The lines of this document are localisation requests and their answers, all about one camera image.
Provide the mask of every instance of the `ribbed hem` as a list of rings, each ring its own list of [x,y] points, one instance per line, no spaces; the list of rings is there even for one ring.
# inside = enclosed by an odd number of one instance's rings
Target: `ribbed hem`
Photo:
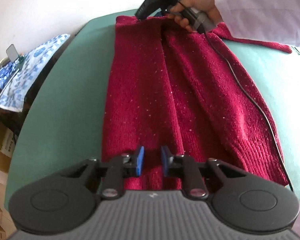
[[[259,136],[236,141],[232,144],[232,149],[244,170],[285,186],[288,182],[280,166],[275,146],[271,149],[269,147],[272,144],[274,143],[269,141],[269,138]]]

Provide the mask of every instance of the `blue patterned fabric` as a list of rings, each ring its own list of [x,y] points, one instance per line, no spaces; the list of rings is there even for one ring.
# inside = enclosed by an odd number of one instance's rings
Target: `blue patterned fabric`
[[[69,34],[59,35],[24,55],[22,70],[16,74],[0,97],[0,108],[22,112],[26,93],[53,54],[69,37]],[[13,73],[15,67],[15,63],[9,62],[0,69],[0,88],[3,88],[8,82],[9,76]]]

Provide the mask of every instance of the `black round disc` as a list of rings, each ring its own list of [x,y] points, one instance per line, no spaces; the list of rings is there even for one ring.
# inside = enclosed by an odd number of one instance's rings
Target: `black round disc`
[[[38,235],[69,231],[93,213],[93,194],[73,179],[42,179],[13,194],[9,211],[16,226]]]
[[[292,192],[253,175],[228,179],[213,196],[212,206],[227,225],[252,233],[284,230],[299,213]]]

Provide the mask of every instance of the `white wall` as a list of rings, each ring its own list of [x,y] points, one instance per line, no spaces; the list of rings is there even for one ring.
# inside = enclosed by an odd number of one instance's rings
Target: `white wall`
[[[143,0],[0,0],[0,58],[14,43],[27,52],[62,33],[74,33],[89,20],[138,8]]]

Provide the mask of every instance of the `human hand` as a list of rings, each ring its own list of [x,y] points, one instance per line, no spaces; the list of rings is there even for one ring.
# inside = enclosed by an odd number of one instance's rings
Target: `human hand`
[[[194,7],[200,11],[204,11],[208,15],[210,20],[215,23],[215,25],[222,22],[222,17],[214,3],[214,0],[181,0],[181,2],[186,7]],[[180,3],[177,3],[170,9],[171,12],[181,12],[182,10],[184,10],[184,7]],[[189,32],[194,31],[189,25],[188,19],[182,18],[181,16],[174,15],[172,13],[168,14],[167,17],[170,19],[174,19],[177,24],[179,24],[183,28],[186,28]]]

